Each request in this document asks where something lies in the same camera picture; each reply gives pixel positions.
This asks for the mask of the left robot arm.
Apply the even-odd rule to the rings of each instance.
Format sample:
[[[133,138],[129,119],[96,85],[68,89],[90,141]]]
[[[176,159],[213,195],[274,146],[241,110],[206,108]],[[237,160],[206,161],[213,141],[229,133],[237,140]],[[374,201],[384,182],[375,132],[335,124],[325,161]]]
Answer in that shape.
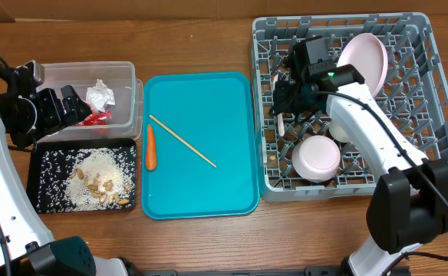
[[[10,152],[35,149],[39,139],[91,115],[72,86],[57,97],[37,89],[43,82],[36,61],[0,61],[0,275],[136,275],[124,258],[93,256],[79,236],[55,239],[26,194]]]

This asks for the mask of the large white plate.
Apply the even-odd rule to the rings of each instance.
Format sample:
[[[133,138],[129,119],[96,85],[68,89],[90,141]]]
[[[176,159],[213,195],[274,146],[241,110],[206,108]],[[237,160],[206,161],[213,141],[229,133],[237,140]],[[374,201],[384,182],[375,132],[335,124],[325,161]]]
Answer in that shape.
[[[388,58],[384,44],[373,34],[352,38],[338,59],[337,66],[353,65],[363,76],[372,97],[376,97],[387,76]]]

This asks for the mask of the white green tissue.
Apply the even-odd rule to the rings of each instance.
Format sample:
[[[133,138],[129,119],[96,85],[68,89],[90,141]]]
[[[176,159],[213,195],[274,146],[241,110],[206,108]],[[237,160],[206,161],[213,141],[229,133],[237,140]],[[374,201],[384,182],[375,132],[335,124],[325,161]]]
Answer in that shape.
[[[87,89],[85,102],[99,112],[105,112],[107,106],[116,104],[113,90],[101,79]]]

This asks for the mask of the wooden chopstick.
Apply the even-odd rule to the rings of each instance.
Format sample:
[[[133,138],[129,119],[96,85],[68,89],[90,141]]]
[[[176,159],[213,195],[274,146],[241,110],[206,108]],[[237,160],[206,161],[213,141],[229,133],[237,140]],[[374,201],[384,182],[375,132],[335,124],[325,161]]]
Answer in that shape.
[[[194,146],[186,142],[181,136],[179,136],[177,133],[175,133],[173,130],[171,130],[168,126],[166,126],[164,123],[162,123],[160,120],[158,120],[154,115],[150,114],[149,118],[153,120],[155,123],[157,123],[159,126],[164,128],[166,132],[171,134],[173,137],[175,137],[177,140],[179,140],[184,146],[189,148],[192,152],[194,152],[197,156],[199,156],[201,159],[205,160],[209,165],[211,165],[214,168],[217,168],[217,165],[212,162],[208,157],[204,156],[199,150],[197,150]]]

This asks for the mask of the small white cup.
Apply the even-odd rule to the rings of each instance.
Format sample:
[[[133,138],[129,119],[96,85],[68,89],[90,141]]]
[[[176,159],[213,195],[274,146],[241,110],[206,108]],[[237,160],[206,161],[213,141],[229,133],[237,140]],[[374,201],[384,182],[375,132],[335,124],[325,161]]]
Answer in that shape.
[[[340,143],[348,143],[350,141],[349,136],[343,128],[333,120],[329,123],[329,132],[331,136]]]

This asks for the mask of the white plastic fork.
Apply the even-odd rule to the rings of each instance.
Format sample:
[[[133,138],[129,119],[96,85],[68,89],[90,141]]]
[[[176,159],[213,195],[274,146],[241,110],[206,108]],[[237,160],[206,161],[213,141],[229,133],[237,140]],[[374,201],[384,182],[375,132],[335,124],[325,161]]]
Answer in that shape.
[[[272,79],[272,90],[275,90],[275,84],[277,81],[278,81],[278,75],[276,74]],[[282,113],[279,113],[276,116],[276,118],[277,118],[278,134],[279,134],[279,136],[284,136],[285,135],[285,125],[284,125]]]

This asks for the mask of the red snack wrapper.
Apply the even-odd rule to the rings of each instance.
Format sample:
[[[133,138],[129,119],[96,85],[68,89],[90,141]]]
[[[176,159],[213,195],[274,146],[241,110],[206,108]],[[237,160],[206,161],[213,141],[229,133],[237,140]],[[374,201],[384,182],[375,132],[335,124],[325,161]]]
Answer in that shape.
[[[78,126],[95,126],[95,125],[106,125],[107,120],[112,117],[112,113],[110,111],[102,112],[102,113],[93,113],[88,116],[86,119],[78,123]]]

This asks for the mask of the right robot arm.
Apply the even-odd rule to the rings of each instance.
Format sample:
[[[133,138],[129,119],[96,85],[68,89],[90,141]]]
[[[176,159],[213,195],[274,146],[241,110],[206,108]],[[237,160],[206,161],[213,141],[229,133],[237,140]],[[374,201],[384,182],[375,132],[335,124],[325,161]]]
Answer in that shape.
[[[293,51],[284,62],[272,114],[320,110],[338,123],[367,160],[376,187],[367,208],[363,245],[346,257],[336,275],[388,275],[420,246],[448,232],[448,165],[415,148],[387,118],[373,92],[384,83],[382,51],[328,54]]]

